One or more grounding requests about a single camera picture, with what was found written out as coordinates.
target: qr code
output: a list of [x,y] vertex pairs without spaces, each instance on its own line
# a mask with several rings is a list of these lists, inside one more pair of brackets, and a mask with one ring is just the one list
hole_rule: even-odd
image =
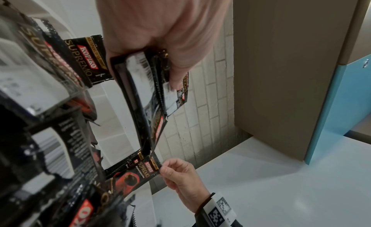
[[216,207],[209,212],[208,216],[215,227],[219,227],[224,222],[224,218]]
[[220,210],[223,212],[224,216],[228,214],[228,212],[231,211],[231,207],[228,205],[227,201],[222,197],[219,199],[219,201],[216,202],[216,204],[219,206]]

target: hand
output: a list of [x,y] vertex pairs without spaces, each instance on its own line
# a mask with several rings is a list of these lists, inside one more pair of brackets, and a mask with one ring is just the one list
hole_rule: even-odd
[[201,204],[210,197],[193,165],[178,158],[166,160],[160,169],[166,185],[175,190],[183,204],[196,213]]
[[170,85],[181,89],[187,72],[213,47],[230,2],[96,0],[108,64],[111,57],[146,46],[165,48],[172,62]]

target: white wristband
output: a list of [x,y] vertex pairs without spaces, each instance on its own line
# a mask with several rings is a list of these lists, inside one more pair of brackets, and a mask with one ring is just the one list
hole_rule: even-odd
[[211,197],[203,209],[214,227],[230,227],[237,217],[219,192]]

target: blue panel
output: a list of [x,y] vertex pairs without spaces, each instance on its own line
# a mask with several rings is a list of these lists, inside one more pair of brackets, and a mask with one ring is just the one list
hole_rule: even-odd
[[371,59],[371,55],[336,68],[305,157],[306,164],[310,163],[314,153],[326,153],[323,150],[335,143],[327,140],[326,135],[343,136],[371,112],[371,62],[364,67],[367,59]]

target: white table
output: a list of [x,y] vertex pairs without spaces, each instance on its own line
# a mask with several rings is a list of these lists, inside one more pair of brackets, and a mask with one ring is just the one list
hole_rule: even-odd
[[[197,169],[247,227],[371,226],[371,145],[343,137],[310,166],[250,138]],[[163,227],[185,227],[193,214],[175,192],[153,195]]]

